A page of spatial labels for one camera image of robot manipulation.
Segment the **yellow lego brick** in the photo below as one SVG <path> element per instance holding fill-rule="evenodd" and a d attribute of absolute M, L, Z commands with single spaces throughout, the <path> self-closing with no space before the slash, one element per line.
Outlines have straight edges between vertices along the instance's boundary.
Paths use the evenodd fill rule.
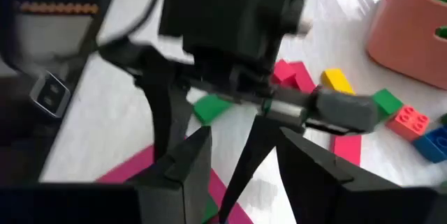
<path fill-rule="evenodd" d="M 335 91 L 341 91 L 353 95 L 356 94 L 347 78 L 344 76 L 342 70 L 339 68 L 331 68 L 323 71 L 321 74 L 321 83 L 323 86 L 334 89 Z"/>

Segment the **black cable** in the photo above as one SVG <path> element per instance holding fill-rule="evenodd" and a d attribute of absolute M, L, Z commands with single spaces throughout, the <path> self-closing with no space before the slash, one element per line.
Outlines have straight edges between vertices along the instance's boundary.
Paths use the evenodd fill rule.
<path fill-rule="evenodd" d="M 90 50 L 87 50 L 87 54 L 93 54 L 105 47 L 111 46 L 113 43 L 117 42 L 118 40 L 121 40 L 123 38 L 129 37 L 131 34 L 135 33 L 139 28 L 141 28 L 142 25 L 144 25 L 149 18 L 151 17 L 152 13 L 154 12 L 155 6 L 157 4 L 158 0 L 150 0 L 149 4 L 146 6 L 144 13 L 133 22 L 131 26 L 129 26 L 127 29 L 124 29 L 121 33 L 118 34 L 118 36 L 115 36 L 112 40 L 109 40 L 108 42 L 98 45 L 97 43 L 94 44 L 93 48 Z M 71 59 L 77 59 L 79 57 L 79 52 L 76 53 L 70 53 L 65 55 L 55 55 L 54 57 L 45 60 L 45 61 L 39 61 L 37 63 L 44 64 L 45 62 L 51 62 L 51 61 L 57 61 L 59 63 L 63 63 L 66 61 L 70 61 Z"/>

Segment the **pink plastic bin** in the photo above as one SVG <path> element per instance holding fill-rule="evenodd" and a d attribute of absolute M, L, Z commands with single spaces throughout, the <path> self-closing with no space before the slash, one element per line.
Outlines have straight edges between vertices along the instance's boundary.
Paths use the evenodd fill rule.
<path fill-rule="evenodd" d="M 447 40 L 435 35 L 446 25 L 442 1 L 381 0 L 367 51 L 385 67 L 447 89 Z"/>

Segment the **black robotic mount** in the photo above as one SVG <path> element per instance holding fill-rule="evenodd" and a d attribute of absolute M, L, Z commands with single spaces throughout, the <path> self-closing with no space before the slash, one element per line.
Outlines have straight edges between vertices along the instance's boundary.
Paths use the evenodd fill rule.
<path fill-rule="evenodd" d="M 192 113 L 186 95 L 197 87 L 259 108 L 221 203 L 220 223 L 274 148 L 297 223 L 445 223 L 445 191 L 399 188 L 303 138 L 309 127 L 338 135 L 369 133 L 377 118 L 370 97 L 322 87 L 304 94 L 269 82 L 282 37 L 298 32 L 303 3 L 165 0 L 159 33 L 181 37 L 193 65 L 167 60 L 153 45 L 133 44 L 127 35 L 98 47 L 145 92 L 154 119 L 155 164 L 121 186 L 3 188 L 7 214 L 0 219 L 201 223 L 211 169 L 210 127 L 184 140 Z"/>

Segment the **white table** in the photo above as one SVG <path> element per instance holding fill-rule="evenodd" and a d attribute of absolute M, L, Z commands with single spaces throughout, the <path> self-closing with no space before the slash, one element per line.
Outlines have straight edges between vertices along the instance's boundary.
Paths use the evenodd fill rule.
<path fill-rule="evenodd" d="M 106 40 L 139 16 L 148 0 L 114 0 L 100 38 Z M 377 0 L 307 0 L 303 17 L 313 21 L 304 39 L 283 39 L 278 59 L 304 61 L 315 82 L 326 68 L 341 68 L 358 94 L 388 88 L 405 103 L 436 120 L 447 112 L 447 92 L 389 71 L 365 54 L 365 36 Z M 161 3 L 134 40 L 151 42 L 164 54 L 187 59 L 177 41 L 157 37 Z M 193 91 L 194 102 L 203 93 Z M 234 106 L 212 124 L 212 167 L 230 181 L 256 110 Z M 192 117 L 188 135 L 200 127 Z M 328 148 L 329 135 L 305 137 Z M 89 60 L 42 181 L 93 181 L 153 143 L 152 115 L 144 94 L 127 74 L 97 55 Z M 383 126 L 365 135 L 361 167 L 402 186 L 437 185 L 447 180 L 447 163 L 431 164 L 405 140 Z M 238 201 L 254 223 L 294 223 L 281 184 L 276 152 L 256 171 Z"/>

